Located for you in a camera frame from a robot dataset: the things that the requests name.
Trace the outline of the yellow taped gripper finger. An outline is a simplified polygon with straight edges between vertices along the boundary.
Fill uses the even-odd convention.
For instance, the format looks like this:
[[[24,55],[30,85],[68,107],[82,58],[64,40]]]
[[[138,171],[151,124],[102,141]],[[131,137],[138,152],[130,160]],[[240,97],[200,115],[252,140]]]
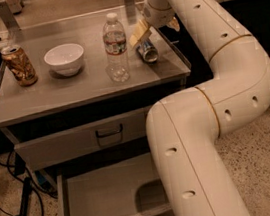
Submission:
[[[168,27],[175,30],[176,32],[180,31],[178,20],[175,17],[168,23]]]
[[[137,22],[128,25],[129,44],[136,48],[142,42],[146,41],[151,35],[150,24],[146,19],[138,19]]]

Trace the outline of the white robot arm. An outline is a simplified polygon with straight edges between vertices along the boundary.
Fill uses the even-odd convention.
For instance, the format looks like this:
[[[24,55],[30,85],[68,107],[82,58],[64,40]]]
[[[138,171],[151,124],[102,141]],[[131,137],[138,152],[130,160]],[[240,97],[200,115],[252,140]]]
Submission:
[[[215,0],[145,0],[159,28],[176,16],[210,65],[212,79],[159,100],[146,120],[148,144],[174,216],[250,216],[215,140],[270,105],[270,59]]]

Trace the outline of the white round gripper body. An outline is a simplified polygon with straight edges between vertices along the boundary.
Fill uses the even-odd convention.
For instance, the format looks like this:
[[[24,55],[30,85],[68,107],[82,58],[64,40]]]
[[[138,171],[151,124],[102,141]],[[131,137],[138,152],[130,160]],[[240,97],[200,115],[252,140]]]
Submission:
[[[166,26],[173,17],[174,10],[167,0],[145,0],[142,15],[151,26]]]

